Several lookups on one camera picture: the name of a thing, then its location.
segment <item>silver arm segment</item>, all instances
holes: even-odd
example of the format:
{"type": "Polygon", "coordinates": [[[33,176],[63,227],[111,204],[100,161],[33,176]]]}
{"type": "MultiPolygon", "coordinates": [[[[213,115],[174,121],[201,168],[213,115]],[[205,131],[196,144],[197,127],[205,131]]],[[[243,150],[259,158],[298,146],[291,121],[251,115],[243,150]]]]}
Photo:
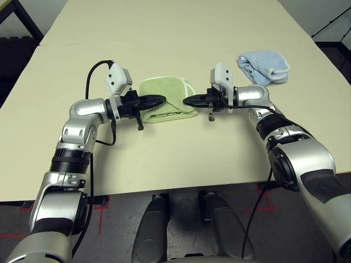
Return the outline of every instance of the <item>silver arm segment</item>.
{"type": "MultiPolygon", "coordinates": [[[[239,106],[268,106],[281,114],[266,87],[236,88],[235,93],[239,106]]],[[[334,251],[350,256],[351,190],[336,180],[329,151],[301,127],[266,109],[249,108],[248,117],[267,145],[275,179],[284,188],[300,192],[334,251]]]]}
{"type": "Polygon", "coordinates": [[[70,237],[81,232],[86,218],[86,171],[98,127],[110,118],[119,122],[120,96],[131,90],[128,71],[116,63],[109,68],[105,83],[110,108],[104,99],[80,100],[70,107],[70,118],[33,206],[31,235],[16,246],[6,262],[71,262],[70,237]]]}

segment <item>white wall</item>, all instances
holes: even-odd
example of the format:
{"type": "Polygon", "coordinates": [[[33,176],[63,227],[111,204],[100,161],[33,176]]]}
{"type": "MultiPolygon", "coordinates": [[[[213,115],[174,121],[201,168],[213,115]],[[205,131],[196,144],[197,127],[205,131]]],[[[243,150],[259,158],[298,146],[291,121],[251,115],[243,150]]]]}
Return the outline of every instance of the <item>white wall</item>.
{"type": "MultiPolygon", "coordinates": [[[[351,6],[350,0],[279,0],[288,13],[310,36],[351,6]]],[[[340,41],[351,27],[351,10],[316,35],[315,41],[340,41]]],[[[351,32],[343,43],[351,49],[351,32]]]]}
{"type": "MultiPolygon", "coordinates": [[[[42,33],[46,34],[67,0],[20,0],[20,2],[42,33]]],[[[351,5],[350,0],[279,0],[279,2],[309,35],[320,30],[351,5]]],[[[314,40],[340,41],[350,26],[351,10],[315,36],[314,40]]],[[[15,14],[0,25],[0,37],[29,35],[15,14]]],[[[351,49],[351,32],[343,43],[351,49]]]]}
{"type": "MultiPolygon", "coordinates": [[[[45,35],[56,17],[59,15],[67,0],[20,0],[34,23],[45,35]]],[[[0,37],[30,36],[17,16],[12,13],[0,25],[0,37]]]]}

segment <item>black cable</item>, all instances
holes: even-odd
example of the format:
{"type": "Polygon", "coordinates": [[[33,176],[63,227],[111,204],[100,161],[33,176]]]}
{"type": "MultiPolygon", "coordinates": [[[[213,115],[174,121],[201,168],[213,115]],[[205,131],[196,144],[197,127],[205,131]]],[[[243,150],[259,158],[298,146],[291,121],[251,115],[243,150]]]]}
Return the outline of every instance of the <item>black cable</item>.
{"type": "MultiPolygon", "coordinates": [[[[86,100],[89,99],[89,85],[90,85],[90,78],[92,77],[92,74],[94,72],[94,70],[102,65],[102,64],[108,64],[108,66],[110,67],[112,65],[113,61],[112,60],[102,60],[98,63],[96,63],[91,70],[88,73],[88,77],[87,77],[87,84],[86,84],[86,100]]],[[[112,130],[112,142],[105,142],[105,141],[100,141],[100,140],[96,140],[97,143],[99,144],[103,144],[103,145],[107,145],[107,146],[112,146],[115,144],[116,142],[116,121],[114,119],[111,120],[111,130],[112,130]]]]}
{"type": "Polygon", "coordinates": [[[93,212],[93,205],[94,205],[94,158],[93,154],[90,155],[90,202],[89,202],[89,210],[88,210],[88,215],[86,222],[83,226],[83,230],[81,232],[81,235],[79,236],[75,246],[72,249],[72,257],[76,254],[78,247],[80,246],[83,237],[85,236],[90,219],[92,217],[92,212],[93,212]]]}
{"type": "Polygon", "coordinates": [[[88,77],[87,77],[87,85],[86,85],[86,100],[89,99],[90,78],[91,78],[91,76],[92,76],[94,70],[95,70],[98,66],[100,66],[100,65],[102,65],[102,64],[108,64],[108,65],[110,65],[111,63],[112,63],[112,60],[102,60],[102,61],[96,63],[96,64],[92,67],[92,69],[89,71],[88,77]]]}
{"type": "Polygon", "coordinates": [[[279,118],[281,118],[281,119],[283,119],[283,120],[285,120],[285,121],[287,121],[287,122],[290,122],[291,124],[293,124],[293,125],[295,125],[295,126],[300,127],[305,133],[307,133],[307,134],[309,134],[310,136],[312,136],[312,134],[311,134],[309,131],[307,131],[305,128],[303,128],[301,125],[299,125],[299,124],[297,124],[297,123],[295,123],[295,122],[289,120],[288,118],[284,117],[283,114],[280,114],[280,113],[276,112],[275,110],[273,110],[272,108],[270,108],[270,107],[268,107],[268,106],[261,106],[261,105],[230,106],[230,105],[228,105],[228,104],[225,102],[225,100],[223,100],[223,101],[224,101],[224,104],[225,104],[228,108],[264,108],[264,109],[270,111],[271,113],[275,114],[275,115],[278,116],[279,118]]]}
{"type": "Polygon", "coordinates": [[[269,171],[269,176],[268,176],[268,179],[267,179],[267,184],[266,186],[264,187],[264,189],[262,190],[261,194],[259,195],[259,197],[257,198],[256,200],[256,204],[254,204],[254,207],[253,207],[253,211],[251,212],[251,216],[250,216],[250,219],[248,220],[248,223],[247,223],[247,227],[246,227],[246,231],[245,231],[245,237],[244,237],[244,241],[242,243],[242,250],[241,250],[241,258],[243,259],[244,258],[244,254],[245,254],[245,246],[246,246],[246,240],[248,238],[248,231],[250,229],[250,226],[251,226],[251,222],[252,222],[252,219],[253,219],[253,216],[257,210],[257,207],[264,195],[264,193],[266,192],[267,190],[267,186],[268,186],[268,183],[270,181],[270,179],[272,178],[272,174],[273,174],[273,170],[272,168],[270,168],[270,171],[269,171]]]}
{"type": "MultiPolygon", "coordinates": [[[[98,63],[96,63],[91,70],[89,71],[88,77],[87,77],[87,85],[86,85],[86,100],[89,99],[89,85],[90,85],[90,78],[94,72],[94,70],[102,65],[102,64],[108,64],[109,67],[111,67],[113,61],[111,60],[102,60],[98,63]]],[[[96,142],[103,144],[103,145],[108,145],[108,146],[112,146],[115,144],[116,142],[116,121],[114,119],[111,120],[111,129],[112,129],[112,136],[113,136],[113,140],[111,143],[109,142],[104,142],[104,141],[100,141],[100,140],[96,140],[96,142]]],[[[86,221],[84,223],[82,232],[80,234],[80,236],[78,237],[78,240],[75,244],[75,246],[72,249],[72,257],[76,254],[78,247],[80,246],[80,244],[82,243],[82,240],[88,230],[88,226],[90,223],[90,219],[92,218],[92,212],[93,212],[93,205],[94,205],[94,158],[93,158],[93,154],[91,154],[90,156],[90,201],[89,201],[89,210],[88,210],[88,215],[86,218],[86,221]]]]}

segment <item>green towel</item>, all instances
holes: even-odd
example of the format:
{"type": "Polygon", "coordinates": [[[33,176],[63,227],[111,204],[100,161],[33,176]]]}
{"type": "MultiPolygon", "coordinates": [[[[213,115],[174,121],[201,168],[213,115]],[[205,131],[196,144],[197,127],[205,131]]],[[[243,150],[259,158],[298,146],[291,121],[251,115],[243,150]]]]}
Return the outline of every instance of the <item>green towel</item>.
{"type": "Polygon", "coordinates": [[[162,105],[141,112],[143,122],[157,123],[174,119],[192,118],[197,109],[183,104],[188,96],[196,95],[188,80],[172,76],[149,78],[140,84],[139,95],[162,95],[167,98],[162,105]]]}

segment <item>dark floor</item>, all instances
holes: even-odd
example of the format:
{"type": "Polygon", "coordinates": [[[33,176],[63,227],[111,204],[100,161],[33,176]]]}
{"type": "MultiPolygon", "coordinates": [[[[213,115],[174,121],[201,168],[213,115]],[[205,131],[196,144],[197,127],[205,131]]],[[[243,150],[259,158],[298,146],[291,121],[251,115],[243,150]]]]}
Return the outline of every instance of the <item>dark floor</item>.
{"type": "MultiPolygon", "coordinates": [[[[29,61],[35,46],[30,39],[0,40],[0,106],[29,61]]],[[[336,67],[342,66],[343,57],[337,50],[322,50],[336,67]]],[[[341,72],[350,82],[349,61],[342,66],[341,72]]],[[[350,174],[340,177],[344,184],[351,186],[350,174]]],[[[244,225],[259,194],[257,184],[168,191],[172,207],[168,224],[169,259],[188,253],[213,255],[216,252],[211,228],[200,222],[197,208],[197,193],[200,189],[217,191],[237,212],[244,225]]],[[[112,195],[108,205],[95,207],[74,262],[130,262],[135,233],[151,201],[151,194],[112,195]]],[[[4,262],[16,244],[28,235],[30,209],[0,206],[0,215],[0,262],[4,262]]],[[[298,193],[281,188],[267,192],[252,223],[250,236],[256,259],[262,262],[332,262],[330,246],[298,193]]]]}

